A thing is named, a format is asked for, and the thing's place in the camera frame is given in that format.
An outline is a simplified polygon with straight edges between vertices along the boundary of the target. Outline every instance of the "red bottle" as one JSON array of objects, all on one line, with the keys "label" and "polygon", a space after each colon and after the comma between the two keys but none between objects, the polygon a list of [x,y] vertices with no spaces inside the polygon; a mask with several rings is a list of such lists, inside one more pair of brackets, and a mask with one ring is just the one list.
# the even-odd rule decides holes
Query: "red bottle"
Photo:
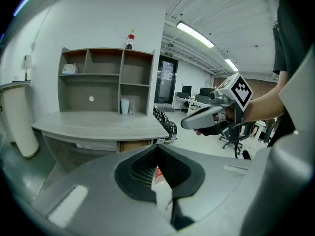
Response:
[{"label": "red bottle", "polygon": [[131,30],[131,34],[128,35],[127,44],[126,44],[126,48],[125,49],[132,50],[133,40],[134,40],[134,29],[132,29]]}]

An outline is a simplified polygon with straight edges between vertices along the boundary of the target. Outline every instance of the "gray plastic housing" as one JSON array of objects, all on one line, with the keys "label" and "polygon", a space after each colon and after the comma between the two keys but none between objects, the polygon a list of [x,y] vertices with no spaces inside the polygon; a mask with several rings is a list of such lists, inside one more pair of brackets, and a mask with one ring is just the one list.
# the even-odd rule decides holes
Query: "gray plastic housing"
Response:
[{"label": "gray plastic housing", "polygon": [[199,108],[194,113],[182,119],[181,126],[184,129],[200,129],[215,126],[216,123],[213,115],[221,112],[224,112],[224,107],[221,106]]}]

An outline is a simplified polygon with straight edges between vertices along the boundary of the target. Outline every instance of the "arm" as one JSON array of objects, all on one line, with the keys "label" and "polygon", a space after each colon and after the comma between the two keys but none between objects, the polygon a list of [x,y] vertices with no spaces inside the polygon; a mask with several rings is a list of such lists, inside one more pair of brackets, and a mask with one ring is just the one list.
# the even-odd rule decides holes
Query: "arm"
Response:
[{"label": "arm", "polygon": [[284,106],[279,98],[279,92],[288,81],[286,71],[281,71],[277,86],[262,97],[250,101],[245,110],[245,122],[268,120],[284,113]]}]

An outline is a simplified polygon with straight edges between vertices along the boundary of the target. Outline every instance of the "doorway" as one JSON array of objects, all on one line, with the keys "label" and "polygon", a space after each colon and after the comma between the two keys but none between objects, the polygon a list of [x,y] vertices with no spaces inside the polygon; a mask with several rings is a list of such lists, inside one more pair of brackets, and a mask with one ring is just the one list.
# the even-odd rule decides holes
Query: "doorway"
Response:
[{"label": "doorway", "polygon": [[177,65],[177,60],[159,56],[154,103],[173,103]]}]

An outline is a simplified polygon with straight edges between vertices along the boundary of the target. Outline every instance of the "curved desk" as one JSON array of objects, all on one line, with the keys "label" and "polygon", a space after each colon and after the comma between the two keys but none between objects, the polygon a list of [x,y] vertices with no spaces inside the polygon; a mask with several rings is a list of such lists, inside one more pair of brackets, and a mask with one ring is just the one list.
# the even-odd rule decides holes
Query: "curved desk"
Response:
[{"label": "curved desk", "polygon": [[119,142],[168,137],[153,115],[115,112],[54,112],[32,125],[42,131],[55,160],[66,172],[119,152]]}]

